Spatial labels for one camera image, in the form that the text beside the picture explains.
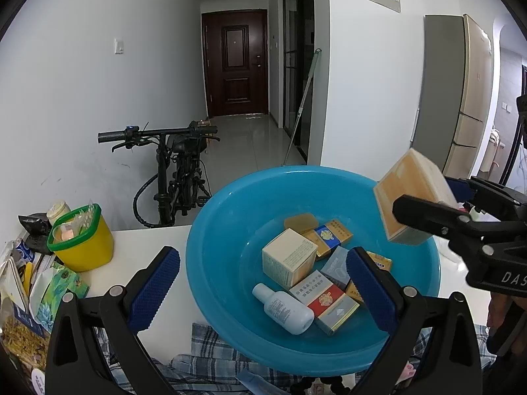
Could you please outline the person's hand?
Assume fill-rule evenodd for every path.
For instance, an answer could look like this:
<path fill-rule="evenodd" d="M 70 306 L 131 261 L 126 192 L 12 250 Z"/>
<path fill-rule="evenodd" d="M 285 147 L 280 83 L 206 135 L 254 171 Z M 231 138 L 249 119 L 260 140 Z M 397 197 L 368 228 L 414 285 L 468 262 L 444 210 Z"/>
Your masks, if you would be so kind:
<path fill-rule="evenodd" d="M 507 296 L 501 293 L 491 293 L 488 305 L 488 334 L 493 335 L 505 322 L 507 312 L 513 304 L 526 310 L 526 298 Z M 522 328 L 510 346 L 510 351 L 519 359 L 526 359 L 526 326 Z"/>

